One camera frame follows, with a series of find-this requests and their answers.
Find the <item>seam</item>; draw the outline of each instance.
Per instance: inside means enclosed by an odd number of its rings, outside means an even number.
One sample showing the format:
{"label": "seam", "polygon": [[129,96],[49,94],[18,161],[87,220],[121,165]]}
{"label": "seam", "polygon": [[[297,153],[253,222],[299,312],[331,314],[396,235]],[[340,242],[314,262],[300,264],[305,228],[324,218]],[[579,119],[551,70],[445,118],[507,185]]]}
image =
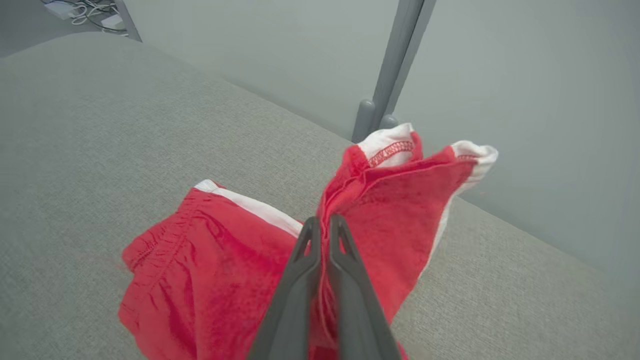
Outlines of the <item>seam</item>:
{"label": "seam", "polygon": [[369,166],[377,167],[398,152],[413,151],[414,148],[415,144],[412,141],[394,142],[372,156],[371,159],[369,159]]}

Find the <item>white cable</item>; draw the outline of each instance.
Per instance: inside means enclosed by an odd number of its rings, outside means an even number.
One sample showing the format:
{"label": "white cable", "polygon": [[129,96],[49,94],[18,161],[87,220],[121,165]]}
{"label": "white cable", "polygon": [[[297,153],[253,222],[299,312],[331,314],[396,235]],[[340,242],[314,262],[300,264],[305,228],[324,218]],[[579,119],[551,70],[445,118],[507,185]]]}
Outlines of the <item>white cable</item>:
{"label": "white cable", "polygon": [[110,3],[108,5],[97,5],[90,0],[85,0],[84,2],[76,3],[74,9],[82,9],[82,11],[75,16],[72,16],[73,20],[71,20],[71,24],[73,25],[82,25],[86,22],[87,18],[91,16],[100,15],[100,9],[112,8],[116,13],[119,14],[118,10],[115,8],[115,3]]}

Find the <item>gray floor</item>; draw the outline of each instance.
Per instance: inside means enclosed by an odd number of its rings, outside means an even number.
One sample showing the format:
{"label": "gray floor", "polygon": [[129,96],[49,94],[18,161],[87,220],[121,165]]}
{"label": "gray floor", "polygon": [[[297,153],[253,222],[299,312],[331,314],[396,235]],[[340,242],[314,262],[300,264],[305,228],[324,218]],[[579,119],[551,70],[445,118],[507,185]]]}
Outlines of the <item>gray floor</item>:
{"label": "gray floor", "polygon": [[98,31],[91,24],[71,25],[50,14],[40,0],[0,1],[0,58],[73,33]]}

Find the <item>gray upholstery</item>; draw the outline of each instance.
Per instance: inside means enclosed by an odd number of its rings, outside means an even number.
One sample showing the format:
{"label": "gray upholstery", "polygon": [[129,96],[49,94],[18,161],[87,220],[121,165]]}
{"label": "gray upholstery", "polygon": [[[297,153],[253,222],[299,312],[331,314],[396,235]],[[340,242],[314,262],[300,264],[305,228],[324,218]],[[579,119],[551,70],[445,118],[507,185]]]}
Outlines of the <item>gray upholstery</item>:
{"label": "gray upholstery", "polygon": [[[205,178],[313,215],[349,145],[114,35],[0,62],[1,359],[142,358],[116,316],[122,249]],[[639,359],[625,306],[596,270],[456,200],[393,327],[414,359]]]}

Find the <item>clothing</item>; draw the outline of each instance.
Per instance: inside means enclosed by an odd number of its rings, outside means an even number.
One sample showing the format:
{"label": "clothing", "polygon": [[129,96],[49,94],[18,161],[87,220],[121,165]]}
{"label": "clothing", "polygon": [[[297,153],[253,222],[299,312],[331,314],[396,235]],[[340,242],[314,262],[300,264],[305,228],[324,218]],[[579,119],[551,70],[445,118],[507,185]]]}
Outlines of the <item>clothing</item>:
{"label": "clothing", "polygon": [[[326,275],[329,217],[345,217],[390,322],[442,235],[451,199],[473,186],[497,151],[457,142],[423,159],[410,124],[346,150],[317,210],[322,276],[312,302],[310,358],[335,359],[335,297]],[[149,359],[244,359],[301,224],[212,181],[123,253],[134,279],[120,319]]]}

